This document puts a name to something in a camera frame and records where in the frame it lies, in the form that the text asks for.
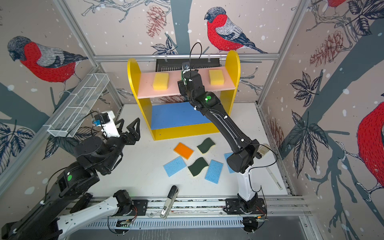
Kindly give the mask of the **yellow sponge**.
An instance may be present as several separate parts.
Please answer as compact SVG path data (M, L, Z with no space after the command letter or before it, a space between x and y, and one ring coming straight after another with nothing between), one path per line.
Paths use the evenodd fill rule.
M155 91L165 91L169 86L169 73L156 73L153 81Z
M210 85L211 86L222 86L225 83L225 77L223 71L220 69L209 70Z

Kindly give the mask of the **orange sponge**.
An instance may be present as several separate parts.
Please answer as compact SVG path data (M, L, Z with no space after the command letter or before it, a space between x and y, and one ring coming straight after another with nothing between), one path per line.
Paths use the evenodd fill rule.
M185 160L188 160L194 153L191 148L187 147L183 143L178 143L178 145L174 148L174 152L180 155Z

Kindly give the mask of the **dark green wavy sponge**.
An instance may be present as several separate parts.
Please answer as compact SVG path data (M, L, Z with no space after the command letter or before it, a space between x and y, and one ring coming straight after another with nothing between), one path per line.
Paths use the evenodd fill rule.
M188 166L188 169L190 173L192 174L193 177L196 177L201 173L201 171L205 168L208 167L209 164L207 161L203 158L200 157L194 161L194 163L190 166Z
M206 138L200 145L197 146L198 150L205 154L207 153L211 147L215 145L215 142L211 138Z

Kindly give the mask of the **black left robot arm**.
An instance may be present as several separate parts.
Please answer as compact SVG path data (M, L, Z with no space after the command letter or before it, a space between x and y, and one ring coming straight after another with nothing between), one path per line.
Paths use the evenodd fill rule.
M77 146L76 161L60 169L60 175L51 189L46 189L43 199L18 222L2 227L3 240L61 240L104 216L127 215L137 208L126 190L119 190L106 201L68 216L59 214L75 199L85 194L99 182L98 174L109 175L123 158L123 149L140 140L140 119L136 118L123 132L117 128L117 137L103 141L98 136L89 137Z

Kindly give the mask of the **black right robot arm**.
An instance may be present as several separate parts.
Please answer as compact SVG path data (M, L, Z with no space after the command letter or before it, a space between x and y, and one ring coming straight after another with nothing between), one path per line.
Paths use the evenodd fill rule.
M227 164L237 173L239 207L243 213L250 214L256 209L258 194L252 190L248 171L254 164L254 158L261 158L258 153L259 142L244 134L230 118L219 98L205 90L198 70L183 70L178 86L181 95L189 98L191 106L210 120L230 145L233 153L227 158Z

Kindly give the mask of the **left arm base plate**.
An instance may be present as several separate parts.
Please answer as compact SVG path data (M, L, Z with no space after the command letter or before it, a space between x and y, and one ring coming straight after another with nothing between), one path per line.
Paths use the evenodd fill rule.
M145 216L148 208L148 200L132 200L132 202L119 210L118 216Z

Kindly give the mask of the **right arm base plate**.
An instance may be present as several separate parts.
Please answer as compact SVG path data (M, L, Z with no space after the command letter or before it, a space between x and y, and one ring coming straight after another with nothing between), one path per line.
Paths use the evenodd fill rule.
M265 201L261 198L247 202L239 199L225 199L223 211L228 215L265 215L267 213Z

